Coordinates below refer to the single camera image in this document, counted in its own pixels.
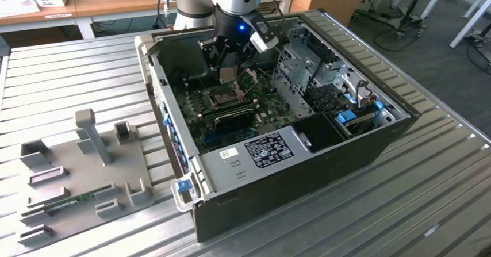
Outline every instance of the sticker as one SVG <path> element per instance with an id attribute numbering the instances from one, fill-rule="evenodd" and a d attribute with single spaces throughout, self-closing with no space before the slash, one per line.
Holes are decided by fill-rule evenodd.
<path id="1" fill-rule="evenodd" d="M 239 152 L 238 152 L 236 148 L 231 148 L 231 149 L 227 149 L 227 150 L 220 152 L 222 159 L 231 158 L 232 156 L 235 156 L 238 154 L 239 154 Z"/>
<path id="2" fill-rule="evenodd" d="M 294 156 L 278 132 L 246 143 L 246 148 L 259 168 L 266 168 Z"/>
<path id="3" fill-rule="evenodd" d="M 44 16 L 44 18 L 59 18 L 59 17 L 71 17 L 72 14 L 50 14 Z"/>

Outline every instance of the metal stand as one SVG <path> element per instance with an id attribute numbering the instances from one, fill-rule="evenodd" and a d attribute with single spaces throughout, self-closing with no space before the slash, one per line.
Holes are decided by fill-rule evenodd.
<path id="1" fill-rule="evenodd" d="M 415 20 L 413 18 L 413 12 L 415 10 L 418 2 L 419 2 L 419 0 L 413 0 L 411 1 L 411 4 L 410 4 L 410 7 L 409 7 L 407 11 L 403 8 L 399 8 L 399 7 L 398 7 L 398 10 L 393 11 L 393 14 L 391 13 L 381 13 L 381 12 L 377 12 L 377 11 L 358 10 L 355 17 L 358 17 L 359 14 L 363 14 L 365 16 L 369 16 L 373 19 L 393 25 L 394 28 L 397 29 L 397 35 L 398 35 L 399 39 L 405 36 L 405 33 L 407 32 L 407 27 L 410 25 L 418 24 L 418 26 L 419 26 L 418 37 L 419 37 L 422 32 L 425 31 L 423 20 Z"/>

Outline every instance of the motherboard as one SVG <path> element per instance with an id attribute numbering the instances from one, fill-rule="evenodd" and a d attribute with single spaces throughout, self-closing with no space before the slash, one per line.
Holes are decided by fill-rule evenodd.
<path id="1" fill-rule="evenodd" d="M 186 89 L 175 91 L 176 100 L 200 153 L 295 121 L 290 104 L 273 86 L 273 74 L 247 68 L 234 81 L 210 87 L 200 79 L 194 81 L 198 85 L 183 80 Z"/>

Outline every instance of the white label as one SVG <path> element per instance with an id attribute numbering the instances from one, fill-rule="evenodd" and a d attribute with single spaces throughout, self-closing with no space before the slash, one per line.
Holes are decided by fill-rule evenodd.
<path id="1" fill-rule="evenodd" d="M 238 155 L 238 149 L 231 148 L 220 152 L 222 159 L 231 158 L 232 156 Z"/>
<path id="2" fill-rule="evenodd" d="M 59 18 L 59 17 L 71 17 L 72 14 L 51 14 L 48 16 L 44 16 L 44 18 Z"/>

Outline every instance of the blue latch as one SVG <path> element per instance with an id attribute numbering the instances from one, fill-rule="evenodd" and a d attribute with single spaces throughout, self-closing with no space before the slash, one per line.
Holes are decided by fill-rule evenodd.
<path id="1" fill-rule="evenodd" d="M 184 181 L 178 182 L 178 192 L 183 193 L 187 190 L 191 190 L 192 188 L 192 182 L 190 179 L 186 179 Z"/>
<path id="2" fill-rule="evenodd" d="M 349 93 L 345 93 L 343 95 L 350 100 L 351 103 L 354 103 L 354 104 L 358 103 L 357 99 Z"/>
<path id="3" fill-rule="evenodd" d="M 166 117 L 164 117 L 166 119 L 163 120 L 163 124 L 164 124 L 164 126 L 167 126 L 172 121 L 171 121 L 171 118 L 170 118 L 170 116 L 168 115 L 166 115 Z"/>
<path id="4" fill-rule="evenodd" d="M 341 112 L 338 114 L 338 120 L 345 124 L 346 122 L 350 122 L 353 119 L 357 119 L 357 114 L 351 111 L 347 110 L 345 112 Z"/>
<path id="5" fill-rule="evenodd" d="M 385 103 L 383 103 L 383 102 L 381 102 L 381 101 L 375 101 L 375 106 L 377 106 L 377 108 L 381 110 L 381 109 L 383 109 L 383 108 L 385 108 Z"/>

